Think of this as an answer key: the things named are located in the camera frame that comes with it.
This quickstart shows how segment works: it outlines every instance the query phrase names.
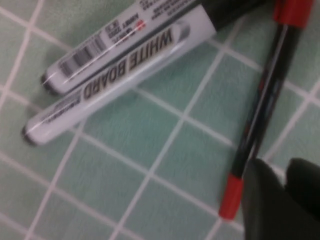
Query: red marker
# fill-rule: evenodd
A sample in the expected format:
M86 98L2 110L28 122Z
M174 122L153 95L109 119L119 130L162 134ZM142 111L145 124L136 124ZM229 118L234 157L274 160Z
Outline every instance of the red marker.
M228 177L219 210L220 217L225 220L233 220L236 216L246 165L257 157L313 3L314 0L276 1L274 19L278 22L278 29Z

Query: pen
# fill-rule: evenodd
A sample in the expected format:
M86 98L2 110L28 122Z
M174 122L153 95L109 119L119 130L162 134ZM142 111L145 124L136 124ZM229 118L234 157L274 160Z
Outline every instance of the pen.
M198 1L181 18L131 47L131 51L121 53L60 101L31 118L22 130L24 139L34 145L46 144L264 2Z
M277 31L219 209L220 217L225 220L232 220L236 216L242 198L246 165L257 157L313 3L314 0L276 1L274 20L278 23Z

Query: white marker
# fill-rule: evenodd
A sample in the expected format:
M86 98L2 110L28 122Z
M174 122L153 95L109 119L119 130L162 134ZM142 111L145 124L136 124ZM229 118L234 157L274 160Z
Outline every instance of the white marker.
M246 6L246 10L256 5ZM23 136L34 145L46 144L215 33L212 19L199 4L175 23L125 56L117 58L109 67L33 117L23 128Z
M42 76L43 87L64 95L124 57L140 44L173 24L198 5L218 25L234 20L244 7L264 0L138 0L94 35L50 66Z

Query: black marker cap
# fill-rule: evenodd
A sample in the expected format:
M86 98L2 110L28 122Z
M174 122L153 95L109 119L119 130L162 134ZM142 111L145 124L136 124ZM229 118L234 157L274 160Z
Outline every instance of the black marker cap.
M267 0L202 0L202 6L218 31Z

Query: tile floor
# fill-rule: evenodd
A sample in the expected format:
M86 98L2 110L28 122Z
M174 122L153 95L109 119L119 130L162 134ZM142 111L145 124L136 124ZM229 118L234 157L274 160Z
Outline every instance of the tile floor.
M241 240L217 217L276 24L226 27L43 147L20 137L57 98L39 77L133 0L0 0L0 236L4 240ZM317 2L260 151L283 177L320 164Z

